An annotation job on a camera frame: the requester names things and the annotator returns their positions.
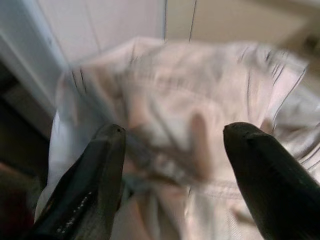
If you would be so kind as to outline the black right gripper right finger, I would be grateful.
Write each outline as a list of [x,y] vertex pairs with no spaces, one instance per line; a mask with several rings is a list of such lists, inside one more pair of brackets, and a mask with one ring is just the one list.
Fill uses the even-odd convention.
[[223,129],[237,185],[266,240],[320,238],[320,185],[271,135],[247,122]]

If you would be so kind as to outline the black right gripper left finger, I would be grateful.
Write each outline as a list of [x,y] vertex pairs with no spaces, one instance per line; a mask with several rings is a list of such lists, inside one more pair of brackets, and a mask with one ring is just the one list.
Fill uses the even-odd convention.
[[108,240],[121,198],[126,132],[101,127],[61,177],[25,240]]

